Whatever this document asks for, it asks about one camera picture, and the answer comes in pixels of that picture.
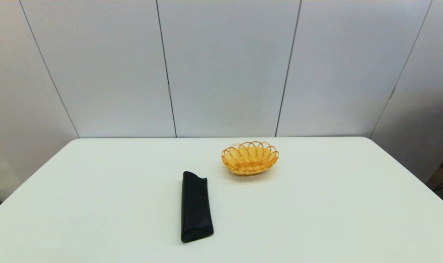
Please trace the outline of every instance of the white wall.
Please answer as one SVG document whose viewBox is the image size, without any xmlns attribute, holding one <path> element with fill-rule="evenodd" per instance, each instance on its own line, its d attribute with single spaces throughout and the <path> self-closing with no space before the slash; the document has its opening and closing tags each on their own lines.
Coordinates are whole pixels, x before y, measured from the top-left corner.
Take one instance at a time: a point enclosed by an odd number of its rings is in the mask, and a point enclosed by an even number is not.
<svg viewBox="0 0 443 263">
<path fill-rule="evenodd" d="M 178 137 L 275 136 L 298 0 L 159 0 Z"/>
<path fill-rule="evenodd" d="M 303 0 L 277 136 L 369 137 L 430 0 Z"/>
<path fill-rule="evenodd" d="M 75 138 L 19 2 L 0 0 L 0 199 Z"/>
<path fill-rule="evenodd" d="M 423 182 L 442 162 L 443 0 L 433 0 L 371 139 Z"/>
<path fill-rule="evenodd" d="M 174 137 L 155 0 L 22 0 L 80 137 Z"/>
</svg>

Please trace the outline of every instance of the wicker basket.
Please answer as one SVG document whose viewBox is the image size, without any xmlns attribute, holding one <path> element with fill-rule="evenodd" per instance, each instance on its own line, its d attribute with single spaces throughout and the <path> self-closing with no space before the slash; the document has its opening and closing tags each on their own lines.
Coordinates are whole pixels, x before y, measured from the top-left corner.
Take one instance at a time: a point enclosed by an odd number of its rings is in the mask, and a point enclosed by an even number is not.
<svg viewBox="0 0 443 263">
<path fill-rule="evenodd" d="M 223 163 L 232 173 L 249 176 L 262 173 L 278 160 L 278 151 L 267 142 L 233 144 L 221 152 Z"/>
</svg>

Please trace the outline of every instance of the black case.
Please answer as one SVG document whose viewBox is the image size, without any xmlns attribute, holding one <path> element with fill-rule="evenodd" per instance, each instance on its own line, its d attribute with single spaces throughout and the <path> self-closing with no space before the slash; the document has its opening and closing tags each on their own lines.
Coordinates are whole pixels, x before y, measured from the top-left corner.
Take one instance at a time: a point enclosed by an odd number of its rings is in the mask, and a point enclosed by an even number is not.
<svg viewBox="0 0 443 263">
<path fill-rule="evenodd" d="M 212 235 L 207 178 L 184 172 L 181 203 L 181 241 L 188 243 Z"/>
</svg>

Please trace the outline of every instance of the tabletop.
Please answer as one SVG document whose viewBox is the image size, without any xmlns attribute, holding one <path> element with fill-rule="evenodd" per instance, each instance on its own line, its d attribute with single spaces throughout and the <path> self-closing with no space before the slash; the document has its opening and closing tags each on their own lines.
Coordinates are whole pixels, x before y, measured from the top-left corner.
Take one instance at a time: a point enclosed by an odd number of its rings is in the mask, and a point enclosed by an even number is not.
<svg viewBox="0 0 443 263">
<path fill-rule="evenodd" d="M 270 170 L 221 152 L 268 141 Z M 184 171 L 215 233 L 181 242 Z M 69 143 L 0 206 L 0 263 L 443 262 L 443 202 L 367 138 L 97 138 Z"/>
</svg>

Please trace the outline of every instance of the yellow basket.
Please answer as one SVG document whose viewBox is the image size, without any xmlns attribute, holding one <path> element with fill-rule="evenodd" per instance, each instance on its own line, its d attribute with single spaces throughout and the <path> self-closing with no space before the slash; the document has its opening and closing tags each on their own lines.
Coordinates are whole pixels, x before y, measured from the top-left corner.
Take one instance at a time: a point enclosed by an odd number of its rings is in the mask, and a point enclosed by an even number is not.
<svg viewBox="0 0 443 263">
<path fill-rule="evenodd" d="M 267 142 L 233 144 L 221 152 L 223 163 L 232 173 L 249 176 L 262 173 L 278 160 L 278 151 Z"/>
</svg>

